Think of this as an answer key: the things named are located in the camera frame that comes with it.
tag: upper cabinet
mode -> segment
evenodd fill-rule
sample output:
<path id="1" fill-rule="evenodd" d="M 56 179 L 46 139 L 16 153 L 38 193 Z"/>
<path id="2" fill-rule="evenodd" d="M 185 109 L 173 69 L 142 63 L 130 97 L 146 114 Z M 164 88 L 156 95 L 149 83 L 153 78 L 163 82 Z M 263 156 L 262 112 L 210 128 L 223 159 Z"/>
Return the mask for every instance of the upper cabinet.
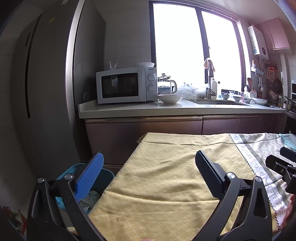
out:
<path id="1" fill-rule="evenodd" d="M 257 24 L 255 27 L 263 33 L 268 54 L 273 53 L 273 51 L 275 53 L 293 54 L 284 28 L 278 18 Z"/>

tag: white microwave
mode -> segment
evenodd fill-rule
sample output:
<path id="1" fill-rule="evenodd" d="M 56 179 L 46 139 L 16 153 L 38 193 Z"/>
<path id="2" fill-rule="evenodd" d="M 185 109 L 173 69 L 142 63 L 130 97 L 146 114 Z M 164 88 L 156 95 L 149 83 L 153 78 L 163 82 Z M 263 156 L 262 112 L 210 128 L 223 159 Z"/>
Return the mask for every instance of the white microwave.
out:
<path id="1" fill-rule="evenodd" d="M 96 89 L 99 104 L 156 101 L 156 67 L 97 72 Z"/>

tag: window frame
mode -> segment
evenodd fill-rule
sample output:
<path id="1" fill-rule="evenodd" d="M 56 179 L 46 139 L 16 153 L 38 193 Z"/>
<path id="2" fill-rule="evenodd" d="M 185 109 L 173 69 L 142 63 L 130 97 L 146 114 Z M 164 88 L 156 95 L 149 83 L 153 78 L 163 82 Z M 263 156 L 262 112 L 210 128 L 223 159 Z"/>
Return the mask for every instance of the window frame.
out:
<path id="1" fill-rule="evenodd" d="M 227 19 L 232 22 L 234 32 L 237 38 L 237 44 L 238 44 L 238 49 L 239 49 L 239 58 L 240 58 L 240 63 L 241 63 L 241 73 L 242 73 L 242 79 L 241 79 L 241 91 L 244 91 L 244 87 L 246 85 L 246 67 L 245 67 L 245 60 L 244 60 L 244 51 L 243 51 L 243 46 L 242 46 L 242 40 L 240 37 L 239 33 L 239 28 L 237 26 L 238 22 L 224 16 L 220 13 L 198 7 L 195 5 L 190 5 L 190 4 L 184 4 L 184 3 L 178 3 L 178 2 L 171 2 L 171 1 L 151 1 L 149 0 L 149 18 L 150 18 L 150 40 L 151 40 L 151 62 L 155 63 L 155 67 L 157 67 L 156 63 L 156 45 L 155 45 L 155 27 L 154 27 L 154 10 L 153 10 L 153 4 L 154 3 L 159 3 L 159 4 L 170 4 L 170 5 L 180 5 L 180 6 L 186 6 L 186 7 L 192 7 L 195 8 L 199 27 L 200 27 L 200 34 L 202 38 L 202 48 L 204 52 L 204 59 L 210 57 L 210 51 L 209 51 L 209 44 L 207 41 L 207 33 L 205 29 L 205 23 L 202 17 L 202 11 L 208 12 L 211 14 L 214 14 L 216 16 L 222 17 L 224 19 Z M 207 78 L 207 69 L 205 69 L 205 83 L 208 83 L 208 78 Z"/>

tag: yellow sticker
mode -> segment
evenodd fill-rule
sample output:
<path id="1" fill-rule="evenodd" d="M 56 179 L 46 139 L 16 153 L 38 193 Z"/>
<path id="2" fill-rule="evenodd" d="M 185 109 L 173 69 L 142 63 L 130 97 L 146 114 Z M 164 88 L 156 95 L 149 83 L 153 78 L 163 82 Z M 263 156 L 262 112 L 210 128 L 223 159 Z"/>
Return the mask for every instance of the yellow sticker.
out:
<path id="1" fill-rule="evenodd" d="M 50 25 L 51 23 L 53 23 L 54 21 L 54 17 L 49 21 L 48 25 Z"/>

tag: metal screw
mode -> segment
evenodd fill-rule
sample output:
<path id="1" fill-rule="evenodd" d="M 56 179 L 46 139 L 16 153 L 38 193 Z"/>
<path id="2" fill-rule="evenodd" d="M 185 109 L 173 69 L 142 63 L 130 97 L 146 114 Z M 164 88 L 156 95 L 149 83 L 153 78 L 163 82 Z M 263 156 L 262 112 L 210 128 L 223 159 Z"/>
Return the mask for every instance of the metal screw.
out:
<path id="1" fill-rule="evenodd" d="M 44 178 L 42 178 L 42 177 L 38 178 L 38 179 L 37 179 L 37 182 L 38 182 L 38 183 L 43 183 L 43 182 L 44 182 Z"/>
<path id="2" fill-rule="evenodd" d="M 64 178 L 65 178 L 66 180 L 70 180 L 72 177 L 73 177 L 73 175 L 72 175 L 71 173 L 67 173 L 67 174 L 64 176 Z"/>
<path id="3" fill-rule="evenodd" d="M 233 179 L 233 178 L 235 178 L 235 174 L 232 172 L 229 172 L 229 173 L 227 173 L 227 177 Z"/>
<path id="4" fill-rule="evenodd" d="M 255 177 L 255 180 L 256 180 L 257 182 L 262 182 L 261 177 Z"/>

